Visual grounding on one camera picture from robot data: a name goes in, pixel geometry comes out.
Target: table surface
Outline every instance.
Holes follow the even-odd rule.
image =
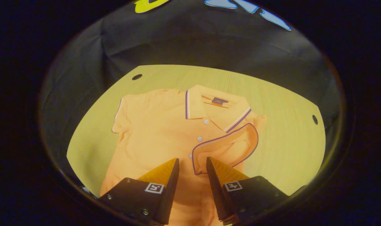
[[[138,74],[142,77],[132,80]],[[76,128],[67,159],[83,185],[99,196],[118,140],[111,128],[123,96],[156,89],[185,91],[196,84],[245,96],[256,114],[267,115],[259,145],[245,160],[244,174],[263,176],[287,195],[314,178],[325,151],[323,120],[315,104],[283,87],[240,73],[197,66],[147,65],[138,66],[111,86]]]

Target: clothing label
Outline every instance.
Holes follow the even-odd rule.
[[[227,103],[227,102],[228,102],[227,100],[223,100],[223,99],[220,99],[220,98],[217,98],[217,97],[215,97],[212,100],[212,103],[216,103],[216,104],[219,104],[219,105],[222,105],[223,103]]]

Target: polo shirt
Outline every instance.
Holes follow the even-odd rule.
[[[139,178],[179,158],[179,178],[169,217],[174,226],[222,225],[212,197],[206,158],[243,172],[267,117],[245,97],[196,85],[185,92],[158,89],[121,99],[112,132],[118,133],[100,195],[126,177]]]

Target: black fabric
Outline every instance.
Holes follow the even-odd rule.
[[[325,127],[338,115],[333,74],[320,51],[291,24],[287,31],[242,7],[171,0],[134,13],[134,4],[100,19],[56,57],[41,93],[41,127],[58,167],[72,174],[70,139],[93,103],[139,65],[181,64],[243,73],[315,103]],[[332,137],[326,137],[327,143]]]

